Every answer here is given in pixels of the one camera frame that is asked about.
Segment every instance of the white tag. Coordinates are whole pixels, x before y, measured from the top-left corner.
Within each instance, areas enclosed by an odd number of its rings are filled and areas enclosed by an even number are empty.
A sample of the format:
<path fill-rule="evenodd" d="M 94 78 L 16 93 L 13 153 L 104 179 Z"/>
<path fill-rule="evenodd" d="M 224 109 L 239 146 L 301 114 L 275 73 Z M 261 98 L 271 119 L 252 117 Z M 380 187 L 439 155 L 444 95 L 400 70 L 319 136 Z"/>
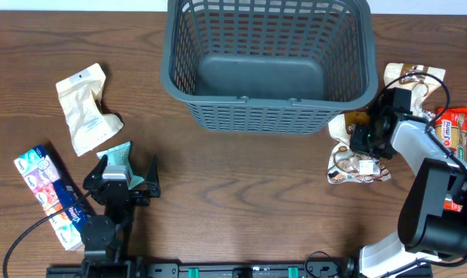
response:
<path fill-rule="evenodd" d="M 361 160 L 360 161 L 360 175 L 376 175 L 379 174 L 379 167 L 373 160 Z"/>

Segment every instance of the black wire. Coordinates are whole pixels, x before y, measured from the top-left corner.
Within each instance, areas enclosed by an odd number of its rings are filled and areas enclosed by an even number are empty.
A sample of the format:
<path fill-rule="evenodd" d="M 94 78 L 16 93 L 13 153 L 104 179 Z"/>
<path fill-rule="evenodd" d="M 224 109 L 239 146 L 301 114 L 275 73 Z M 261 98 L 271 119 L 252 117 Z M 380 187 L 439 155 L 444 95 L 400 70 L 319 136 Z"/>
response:
<path fill-rule="evenodd" d="M 404 75 L 404 76 L 400 76 L 398 77 L 397 79 L 391 81 L 388 85 L 386 85 L 384 87 L 384 89 L 382 89 L 382 91 L 379 93 L 379 96 L 380 97 L 382 94 L 385 93 L 385 90 L 387 90 L 392 84 L 396 83 L 397 81 L 400 81 L 400 80 L 403 80 L 407 77 L 410 77 L 410 76 L 429 76 L 431 77 L 432 79 L 436 80 L 437 82 L 439 82 L 439 84 L 441 84 L 441 86 L 444 88 L 444 91 L 445 91 L 445 95 L 446 95 L 446 104 L 444 105 L 444 108 L 442 109 L 442 111 L 440 113 L 438 113 L 432 120 L 430 120 L 426 125 L 425 125 L 425 133 L 432 139 L 432 141 L 437 144 L 439 146 L 439 148 L 441 148 L 442 151 L 444 151 L 445 155 L 447 158 L 451 159 L 452 161 L 454 161 L 458 166 L 459 168 L 461 169 L 462 173 L 464 175 L 466 175 L 466 178 L 467 178 L 467 169 L 466 169 L 466 166 L 448 149 L 446 148 L 442 142 L 432 133 L 432 129 L 430 128 L 430 126 L 435 123 L 445 112 L 446 110 L 448 109 L 449 107 L 449 101 L 450 101 L 450 95 L 449 95 L 449 89 L 448 87 L 444 84 L 444 82 L 442 82 L 442 80 L 440 80 L 439 78 L 437 78 L 436 76 L 433 76 L 429 73 L 409 73 L 407 75 Z M 382 277 L 389 277 L 389 276 L 392 276 L 392 275 L 396 275 L 396 274 L 399 274 L 399 273 L 402 273 L 404 271 L 408 271 L 410 270 L 411 268 L 414 268 L 416 266 L 420 266 L 422 263 L 428 263 L 428 264 L 431 264 L 431 265 L 435 265 L 435 266 L 441 266 L 441 267 L 458 267 L 458 266 L 462 266 L 464 264 L 467 263 L 467 254 L 465 257 L 463 257 L 462 259 L 460 259 L 459 261 L 457 262 L 453 262 L 453 263 L 441 263 L 441 262 L 435 262 L 435 261 L 431 261 L 431 260 L 428 260 L 428 259 L 416 259 L 413 263 L 410 263 L 406 266 L 403 266 L 397 270 L 393 270 L 393 271 L 390 271 L 388 273 L 386 273 L 386 275 L 383 275 Z"/>
<path fill-rule="evenodd" d="M 27 229 L 25 232 L 23 232 L 15 241 L 14 243 L 12 244 L 12 246 L 10 246 L 10 249 L 8 250 L 7 254 L 5 255 L 5 259 L 3 260 L 3 278 L 8 278 L 8 271 L 7 271 L 7 266 L 8 266 L 8 260 L 10 259 L 10 256 L 11 254 L 14 252 L 14 249 L 16 248 L 16 246 L 21 242 L 21 240 L 23 240 L 25 238 L 25 236 L 27 236 L 30 232 L 32 232 L 33 229 L 36 229 L 37 227 L 39 227 L 41 224 L 43 224 L 44 222 L 50 220 L 51 218 L 57 216 L 58 214 L 61 214 L 61 213 L 64 213 L 66 212 L 67 210 L 71 209 L 72 207 L 80 204 L 82 201 L 84 201 L 87 197 L 89 197 L 91 195 L 90 192 L 87 192 L 84 196 L 80 197 L 77 199 L 77 201 L 75 201 L 72 205 L 69 205 L 68 207 L 62 209 L 62 210 L 59 210 L 58 212 L 55 212 L 51 215 L 48 215 L 46 216 L 45 218 L 39 220 L 36 224 L 32 225 L 29 229 Z"/>
<path fill-rule="evenodd" d="M 316 251 L 312 254 L 310 254 L 306 259 L 305 259 L 305 263 L 303 263 L 303 268 L 305 269 L 305 272 L 310 275 L 312 278 L 320 278 L 319 276 L 315 276 L 311 271 L 309 271 L 309 269 L 307 269 L 307 265 L 309 264 L 309 259 L 312 258 L 312 256 L 316 255 L 316 254 L 323 254 L 323 255 L 326 255 L 328 258 L 332 259 L 331 256 L 327 255 L 327 253 L 325 253 L 324 251 Z M 331 277 L 335 277 L 335 276 L 338 276 L 338 273 L 340 272 L 340 265 L 339 263 L 335 263 L 337 266 L 338 266 L 338 269 L 336 271 L 336 274 L 333 274 L 333 275 L 329 275 L 328 277 L 331 278 Z"/>

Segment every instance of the brown tabletop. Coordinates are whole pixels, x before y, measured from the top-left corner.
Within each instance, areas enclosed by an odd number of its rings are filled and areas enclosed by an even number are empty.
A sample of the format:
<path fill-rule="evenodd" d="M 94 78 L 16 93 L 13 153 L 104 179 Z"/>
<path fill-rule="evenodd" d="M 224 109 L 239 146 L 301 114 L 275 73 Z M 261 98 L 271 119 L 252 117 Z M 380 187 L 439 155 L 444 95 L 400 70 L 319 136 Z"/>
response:
<path fill-rule="evenodd" d="M 12 242 L 44 216 L 12 161 L 50 142 L 80 186 L 95 151 L 133 141 L 130 160 L 145 175 L 154 154 L 162 197 L 136 212 L 130 253 L 183 263 L 300 261 L 373 244 L 397 228 L 414 175 L 401 156 L 385 161 L 392 179 L 359 185 L 327 182 L 336 141 L 327 128 L 310 136 L 212 133 L 161 86 L 164 13 L 0 12 L 0 276 Z M 379 80 L 387 63 L 446 69 L 451 107 L 467 107 L 467 16 L 375 15 Z M 78 158 L 55 83 L 100 63 L 103 102 L 125 127 Z M 444 104 L 439 89 L 425 105 Z M 91 202 L 102 212 L 103 208 Z M 50 224 L 26 237 L 11 277 L 41 277 L 54 264 L 80 263 Z M 467 265 L 435 269 L 467 277 Z"/>

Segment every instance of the bin bottom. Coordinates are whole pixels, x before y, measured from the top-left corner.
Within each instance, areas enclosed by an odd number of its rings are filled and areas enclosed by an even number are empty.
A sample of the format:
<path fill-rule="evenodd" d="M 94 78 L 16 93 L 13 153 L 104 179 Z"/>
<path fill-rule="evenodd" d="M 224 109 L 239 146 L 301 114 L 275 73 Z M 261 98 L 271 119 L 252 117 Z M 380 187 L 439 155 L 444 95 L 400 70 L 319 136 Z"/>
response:
<path fill-rule="evenodd" d="M 324 100 L 322 66 L 309 58 L 210 55 L 199 64 L 195 95 Z"/>

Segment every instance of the blue-gray basket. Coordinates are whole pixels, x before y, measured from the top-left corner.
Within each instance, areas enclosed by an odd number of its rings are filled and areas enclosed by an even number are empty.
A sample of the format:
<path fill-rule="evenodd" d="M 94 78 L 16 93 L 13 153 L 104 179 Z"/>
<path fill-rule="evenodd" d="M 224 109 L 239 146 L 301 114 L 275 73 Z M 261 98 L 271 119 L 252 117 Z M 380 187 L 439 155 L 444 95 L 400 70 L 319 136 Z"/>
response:
<path fill-rule="evenodd" d="M 310 134 L 377 92 L 364 0 L 169 0 L 161 82 L 214 131 Z"/>

